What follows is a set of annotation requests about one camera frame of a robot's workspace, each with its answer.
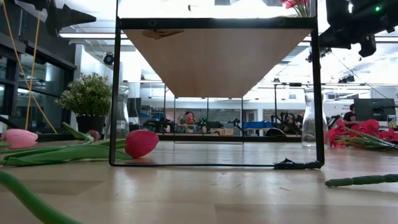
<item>glass vase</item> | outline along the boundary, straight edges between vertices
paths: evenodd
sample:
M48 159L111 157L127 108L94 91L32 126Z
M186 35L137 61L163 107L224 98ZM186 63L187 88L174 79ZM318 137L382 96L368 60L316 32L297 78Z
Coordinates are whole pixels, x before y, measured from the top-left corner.
M125 139L130 133L129 114L127 111L127 100L129 98L129 87L119 86L118 91L118 112L116 114L116 138ZM107 140L111 135L111 109L109 109L108 117L105 124L104 139Z
M313 97L313 88L304 89L305 93L305 114L303 119L301 145L303 147L316 147L315 140L315 104ZM322 104L325 102L325 94L322 93ZM322 107L323 121L323 143L328 144L328 125L326 116Z

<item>pink tulip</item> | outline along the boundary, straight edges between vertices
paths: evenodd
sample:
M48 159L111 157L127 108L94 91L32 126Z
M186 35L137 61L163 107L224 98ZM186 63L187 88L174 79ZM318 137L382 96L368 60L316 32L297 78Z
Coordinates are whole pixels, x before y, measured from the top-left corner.
M37 144L37 134L22 129L8 129L1 138L11 144L8 149L24 149Z

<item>person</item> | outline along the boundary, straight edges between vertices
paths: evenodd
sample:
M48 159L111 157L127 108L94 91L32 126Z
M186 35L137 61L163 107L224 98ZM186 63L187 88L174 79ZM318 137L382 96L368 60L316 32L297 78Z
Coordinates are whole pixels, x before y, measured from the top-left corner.
M355 120L355 104L349 106L349 112L344 114L343 121L347 127L351 127L354 124L359 124L359 121Z

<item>ceiling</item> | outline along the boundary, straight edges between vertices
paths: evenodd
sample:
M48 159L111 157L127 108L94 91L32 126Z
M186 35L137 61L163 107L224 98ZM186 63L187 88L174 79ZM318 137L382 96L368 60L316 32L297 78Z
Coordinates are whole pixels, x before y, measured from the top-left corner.
M285 9L280 6L279 0L229 0L229 6L215 6L215 0L119 0L119 16L121 17L275 17L288 16L295 14L293 9ZM65 33L89 32L89 33L113 33L116 17L116 1L109 0L56 0L57 7L68 4L72 9L88 13L97 18L96 22L80 24L73 27L66 27L62 30ZM187 5L191 5L191 12L187 10ZM31 5L21 3L33 15L37 12ZM42 19L47 13L42 12ZM325 0L318 1L318 25L320 32L328 28L326 21ZM391 36L398 38L398 32L388 34L381 32L378 36ZM86 49L92 55L101 56L113 49L113 40L80 40L86 45ZM124 40L124 46L133 47L128 40ZM339 77L351 73L346 67L353 69L354 73L366 82L387 82L395 80L394 77L379 78L380 66L386 69L395 68L396 52L398 47L394 44L378 44L377 52L370 57L362 58L358 55L358 45L354 45L351 50L333 49L333 54L327 55L321 60L322 81L337 82ZM261 82L269 83L275 77L282 82L312 82L312 65L305 61L309 54L308 43L301 43L288 56L275 66ZM153 71L148 65L144 65L143 73L153 76Z

